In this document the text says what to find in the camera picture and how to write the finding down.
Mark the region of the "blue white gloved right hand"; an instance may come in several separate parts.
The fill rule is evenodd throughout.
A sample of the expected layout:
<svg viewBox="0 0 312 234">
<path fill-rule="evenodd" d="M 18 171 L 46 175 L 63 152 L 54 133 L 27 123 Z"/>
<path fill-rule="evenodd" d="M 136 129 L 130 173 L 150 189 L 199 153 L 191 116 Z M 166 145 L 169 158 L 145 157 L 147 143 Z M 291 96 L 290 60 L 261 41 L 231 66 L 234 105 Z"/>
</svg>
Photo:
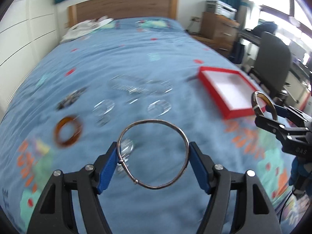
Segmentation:
<svg viewBox="0 0 312 234">
<path fill-rule="evenodd" d="M 305 193 L 311 199 L 311 162 L 295 157 L 291 166 L 289 185 L 296 197 Z"/>
</svg>

